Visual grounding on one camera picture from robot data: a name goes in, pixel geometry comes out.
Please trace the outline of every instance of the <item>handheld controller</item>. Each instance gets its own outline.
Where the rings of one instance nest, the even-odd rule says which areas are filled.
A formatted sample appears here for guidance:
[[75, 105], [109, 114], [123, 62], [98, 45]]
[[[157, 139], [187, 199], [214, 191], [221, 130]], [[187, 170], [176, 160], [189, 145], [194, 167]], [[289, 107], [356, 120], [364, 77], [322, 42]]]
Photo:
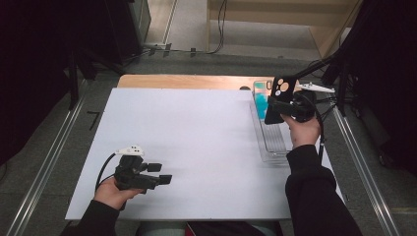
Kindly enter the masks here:
[[172, 175], [159, 175], [159, 177], [141, 174], [143, 171], [159, 172], [162, 164], [145, 163], [138, 155], [123, 155], [119, 165], [116, 167], [114, 178], [117, 181], [117, 188], [127, 189], [155, 189], [158, 185], [168, 185], [171, 183]]
[[267, 125], [284, 122], [280, 114], [292, 116], [298, 122], [306, 122], [314, 117], [316, 94], [311, 90], [294, 92], [296, 83], [297, 78], [291, 76], [274, 78], [268, 97]]

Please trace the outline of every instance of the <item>gray floor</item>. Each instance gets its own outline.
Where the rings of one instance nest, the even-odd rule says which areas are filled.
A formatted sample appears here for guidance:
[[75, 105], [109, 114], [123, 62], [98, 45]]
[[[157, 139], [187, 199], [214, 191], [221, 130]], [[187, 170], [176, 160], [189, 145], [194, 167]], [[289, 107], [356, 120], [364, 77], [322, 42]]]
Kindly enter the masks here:
[[[178, 4], [185, 3], [184, 0], [178, 2]], [[186, 11], [186, 9], [177, 8], [176, 11], [175, 16], [181, 16], [181, 11]], [[227, 26], [225, 46], [218, 55], [198, 54], [196, 57], [191, 57], [188, 53], [171, 52], [169, 56], [163, 57], [162, 53], [156, 52], [152, 56], [144, 55], [125, 69], [129, 74], [275, 76], [296, 73], [306, 68], [311, 61], [319, 59], [318, 52], [314, 50], [309, 36], [302, 28], [263, 26], [280, 28], [280, 30], [287, 29], [287, 31], [282, 31], [280, 35], [289, 35], [289, 37], [281, 39], [281, 42], [277, 42], [278, 39], [262, 40], [263, 44], [259, 44], [257, 43], [259, 40], [256, 38], [253, 38], [252, 42], [235, 42], [229, 35], [238, 35], [239, 30], [255, 30], [257, 34], [260, 34], [262, 31], [260, 27], [239, 29], [239, 26], [236, 26], [236, 29], [233, 29], [232, 25]], [[186, 50], [187, 48], [189, 50], [191, 47], [202, 46], [200, 40], [193, 39], [192, 33], [182, 31], [180, 25], [173, 24], [170, 33], [168, 42], [172, 43], [174, 49]], [[212, 44], [216, 45], [215, 37], [212, 38]], [[23, 235], [58, 235], [67, 224], [64, 217], [68, 202], [71, 200], [98, 125], [97, 122], [91, 127], [95, 115], [89, 114], [89, 112], [103, 111], [111, 89], [117, 86], [118, 78], [111, 71], [100, 71], [96, 80], [89, 82], [88, 90], [85, 93], [86, 98], [78, 118], [67, 142], [58, 155], [58, 160], [35, 205]], [[320, 82], [313, 76], [303, 79], [303, 82], [309, 81]], [[30, 189], [68, 114], [68, 105], [69, 97], [66, 96], [38, 127], [25, 148], [7, 163], [7, 171], [5, 165], [1, 166], [0, 175], [6, 171], [6, 176], [0, 182], [0, 235], [6, 235], [17, 215], [26, 192]], [[320, 108], [327, 109], [327, 106], [321, 105]], [[416, 178], [404, 170], [381, 166], [366, 128], [348, 108], [346, 111], [351, 128], [385, 197], [397, 227], [402, 235], [414, 235], [417, 232]], [[347, 207], [360, 225], [364, 235], [384, 235], [333, 116], [328, 117], [325, 126], [328, 137], [326, 148], [340, 189], [345, 196]], [[281, 223], [284, 235], [293, 235], [291, 222], [283, 220]], [[132, 235], [138, 224], [139, 222], [120, 221], [117, 231], [119, 235]]]

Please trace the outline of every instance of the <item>hand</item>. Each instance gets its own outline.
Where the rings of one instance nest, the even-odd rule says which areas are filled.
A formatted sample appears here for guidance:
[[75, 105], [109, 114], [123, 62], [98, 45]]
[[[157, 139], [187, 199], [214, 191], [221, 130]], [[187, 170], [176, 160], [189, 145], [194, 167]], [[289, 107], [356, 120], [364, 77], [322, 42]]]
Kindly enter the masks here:
[[282, 119], [288, 124], [292, 148], [303, 145], [315, 145], [320, 135], [320, 124], [316, 118], [299, 123], [290, 116], [282, 115]]
[[126, 201], [143, 191], [142, 189], [119, 190], [116, 186], [116, 179], [108, 178], [95, 191], [93, 199], [115, 209], [120, 209]]

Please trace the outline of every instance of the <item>black cable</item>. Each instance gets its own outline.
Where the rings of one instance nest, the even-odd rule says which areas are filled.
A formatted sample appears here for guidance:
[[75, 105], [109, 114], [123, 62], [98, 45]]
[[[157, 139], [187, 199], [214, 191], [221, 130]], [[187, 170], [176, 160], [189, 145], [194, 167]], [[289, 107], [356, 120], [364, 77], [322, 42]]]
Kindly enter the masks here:
[[323, 98], [323, 99], [317, 99], [316, 104], [324, 103], [324, 102], [328, 102], [328, 101], [334, 101], [334, 100], [337, 100], [337, 97], [332, 96], [332, 97], [327, 97], [327, 98]]
[[334, 109], [334, 107], [336, 106], [336, 104], [333, 104], [331, 107], [328, 108], [328, 110], [326, 110], [323, 114], [322, 114], [322, 120], [323, 122], [325, 122], [325, 120], [328, 118], [328, 115], [330, 114], [330, 112]]
[[99, 184], [98, 186], [100, 186], [100, 185], [102, 184], [102, 182], [104, 182], [104, 181], [105, 181], [105, 180], [107, 180], [108, 178], [113, 177], [115, 174], [116, 174], [116, 173], [111, 174], [111, 175], [109, 175], [109, 176], [105, 177], [104, 179], [102, 179], [102, 180], [100, 181], [100, 184]]
[[[309, 68], [313, 63], [315, 63], [315, 62], [318, 62], [318, 61], [322, 61], [322, 60], [314, 60], [314, 61], [312, 61], [312, 62], [310, 62], [309, 63], [309, 65], [307, 66], [307, 68]], [[320, 76], [316, 76], [315, 74], [313, 74], [313, 72], [312, 73], [310, 73], [310, 75], [312, 75], [313, 77], [315, 77], [315, 78], [319, 78], [319, 79], [321, 79], [322, 77], [320, 77]]]
[[[223, 9], [223, 18], [222, 18], [222, 24], [220, 26], [220, 16], [221, 16], [221, 10]], [[218, 44], [217, 48], [212, 51], [209, 52], [208, 54], [214, 54], [217, 53], [222, 47], [223, 47], [223, 42], [224, 42], [224, 21], [226, 19], [226, 10], [227, 10], [227, 0], [223, 0], [223, 2], [221, 3], [220, 6], [220, 10], [218, 11], [218, 16], [217, 16], [217, 25], [218, 25], [218, 31], [220, 33], [220, 43]]]
[[104, 172], [104, 169], [105, 169], [105, 167], [107, 166], [107, 164], [108, 164], [108, 162], [111, 160], [111, 158], [113, 158], [113, 156], [115, 156], [116, 155], [116, 153], [113, 153], [113, 154], [111, 154], [107, 159], [106, 159], [106, 161], [104, 162], [104, 164], [103, 164], [103, 166], [101, 167], [101, 170], [100, 170], [100, 173], [98, 174], [98, 177], [97, 177], [97, 181], [95, 182], [95, 191], [98, 189], [98, 186], [100, 186], [100, 180], [101, 180], [101, 175], [103, 174], [103, 172]]
[[205, 52], [205, 51], [186, 51], [186, 50], [174, 50], [174, 49], [166, 50], [166, 49], [151, 48], [150, 51], [147, 51], [146, 53], [149, 53], [152, 50], [153, 51], [159, 51], [159, 52], [188, 52], [188, 53], [195, 53], [195, 54], [197, 54], [197, 53], [199, 53], [199, 54], [214, 54], [214, 53], [217, 53], [221, 48], [223, 48], [223, 43], [224, 43], [224, 21], [226, 19], [226, 10], [227, 10], [227, 0], [223, 0], [223, 2], [221, 3], [220, 9], [218, 11], [218, 15], [217, 15], [217, 26], [218, 26], [218, 31], [220, 33], [220, 42], [219, 42], [217, 48], [214, 51]]
[[325, 125], [323, 124], [322, 115], [320, 114], [319, 110], [317, 109], [316, 105], [311, 101], [307, 96], [303, 95], [302, 93], [298, 93], [304, 100], [310, 103], [315, 109], [316, 118], [320, 125], [320, 146], [319, 146], [319, 158], [320, 160], [323, 159], [323, 151], [325, 148]]

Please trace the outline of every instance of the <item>white table surface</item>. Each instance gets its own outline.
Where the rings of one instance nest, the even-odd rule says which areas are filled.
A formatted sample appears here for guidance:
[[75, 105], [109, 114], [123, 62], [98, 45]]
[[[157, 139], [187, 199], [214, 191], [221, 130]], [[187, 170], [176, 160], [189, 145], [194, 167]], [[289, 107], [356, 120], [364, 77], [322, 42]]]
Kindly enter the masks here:
[[[173, 177], [129, 200], [121, 219], [290, 218], [284, 192], [290, 170], [262, 162], [252, 102], [248, 90], [114, 88], [66, 219], [83, 216], [104, 161], [130, 145], [142, 147], [145, 162], [162, 163], [161, 172], [149, 175]], [[114, 173], [120, 157], [109, 162], [103, 178]], [[331, 169], [326, 151], [323, 166]]]

